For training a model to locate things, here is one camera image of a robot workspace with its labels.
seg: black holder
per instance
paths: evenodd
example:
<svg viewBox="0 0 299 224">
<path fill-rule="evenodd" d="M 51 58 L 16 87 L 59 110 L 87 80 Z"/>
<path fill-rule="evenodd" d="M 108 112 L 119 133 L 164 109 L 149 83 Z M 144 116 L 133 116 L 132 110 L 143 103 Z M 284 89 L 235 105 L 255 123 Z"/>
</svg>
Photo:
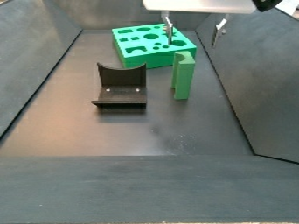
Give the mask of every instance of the black holder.
<svg viewBox="0 0 299 224">
<path fill-rule="evenodd" d="M 115 69 L 97 63 L 101 82 L 99 97 L 92 103 L 105 108 L 139 108 L 147 104 L 145 64 L 129 69 Z"/>
</svg>

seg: green rectangular block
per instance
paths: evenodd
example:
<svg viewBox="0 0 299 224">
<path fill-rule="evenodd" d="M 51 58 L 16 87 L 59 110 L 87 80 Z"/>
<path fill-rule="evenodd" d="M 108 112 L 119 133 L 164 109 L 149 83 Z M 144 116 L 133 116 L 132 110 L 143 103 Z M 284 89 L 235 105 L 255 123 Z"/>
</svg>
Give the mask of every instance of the green rectangular block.
<svg viewBox="0 0 299 224">
<path fill-rule="evenodd" d="M 172 66 L 173 99 L 185 100 L 189 97 L 195 60 L 189 52 L 176 52 Z"/>
<path fill-rule="evenodd" d="M 173 53 L 188 51 L 195 57 L 196 45 L 172 28 L 172 45 L 163 30 L 164 24 L 112 29 L 113 42 L 124 68 L 165 67 L 173 64 Z"/>
</svg>

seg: gray floor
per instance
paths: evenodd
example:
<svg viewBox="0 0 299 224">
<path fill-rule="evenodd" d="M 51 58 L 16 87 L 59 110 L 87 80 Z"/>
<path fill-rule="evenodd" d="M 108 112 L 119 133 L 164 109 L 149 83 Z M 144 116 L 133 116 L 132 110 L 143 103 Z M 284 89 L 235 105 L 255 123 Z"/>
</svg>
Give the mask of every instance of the gray floor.
<svg viewBox="0 0 299 224">
<path fill-rule="evenodd" d="M 299 166 L 252 156 L 0 158 L 0 223 L 299 222 Z"/>
<path fill-rule="evenodd" d="M 199 47 L 191 97 L 176 101 L 172 67 L 147 70 L 144 114 L 100 114 L 96 63 L 121 67 L 111 31 L 84 31 L 0 143 L 0 156 L 251 155 L 247 139 Z"/>
<path fill-rule="evenodd" d="M 173 100 L 169 67 L 148 70 L 144 114 L 89 103 L 96 62 L 120 64 L 107 31 L 80 35 L 1 142 L 0 223 L 299 221 L 299 166 L 251 155 L 185 34 L 199 47 L 191 98 Z"/>
</svg>

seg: black plastic piece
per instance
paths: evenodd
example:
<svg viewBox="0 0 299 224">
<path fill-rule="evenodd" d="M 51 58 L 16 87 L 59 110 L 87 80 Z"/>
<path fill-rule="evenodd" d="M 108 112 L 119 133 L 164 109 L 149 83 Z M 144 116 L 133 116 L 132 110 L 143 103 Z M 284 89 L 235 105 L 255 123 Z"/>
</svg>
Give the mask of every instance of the black plastic piece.
<svg viewBox="0 0 299 224">
<path fill-rule="evenodd" d="M 268 11 L 276 7 L 283 0 L 252 0 L 260 11 Z"/>
<path fill-rule="evenodd" d="M 99 97 L 92 103 L 111 108 L 139 108 L 147 104 L 145 64 L 129 69 L 115 69 L 97 63 L 101 82 Z"/>
</svg>

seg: hole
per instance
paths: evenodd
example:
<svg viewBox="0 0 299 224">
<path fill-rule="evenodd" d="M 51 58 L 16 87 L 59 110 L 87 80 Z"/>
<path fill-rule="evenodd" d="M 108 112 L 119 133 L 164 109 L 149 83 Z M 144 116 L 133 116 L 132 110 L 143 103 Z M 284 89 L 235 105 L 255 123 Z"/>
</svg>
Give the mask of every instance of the hole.
<svg viewBox="0 0 299 224">
<path fill-rule="evenodd" d="M 185 44 L 185 42 L 181 41 L 181 40 L 175 40 L 175 41 L 172 42 L 172 45 L 173 45 L 173 46 L 185 46 L 187 44 Z"/>
<path fill-rule="evenodd" d="M 141 27 L 141 28 L 137 28 L 137 30 L 140 32 L 148 32 L 148 31 L 151 31 L 151 28 L 149 27 Z"/>
<path fill-rule="evenodd" d="M 137 50 L 145 52 L 145 47 L 144 46 L 129 47 L 125 49 L 125 52 L 132 53 L 132 51 L 137 51 Z"/>
<path fill-rule="evenodd" d="M 156 34 L 145 34 L 144 38 L 145 39 L 159 39 L 159 36 Z"/>
<path fill-rule="evenodd" d="M 132 30 L 128 30 L 128 29 L 127 30 L 123 30 L 123 31 L 117 31 L 119 34 L 124 34 L 124 33 L 129 33 L 129 32 L 133 32 L 133 31 Z"/>
<path fill-rule="evenodd" d="M 127 38 L 121 38 L 119 41 L 120 42 L 127 42 Z"/>
</svg>

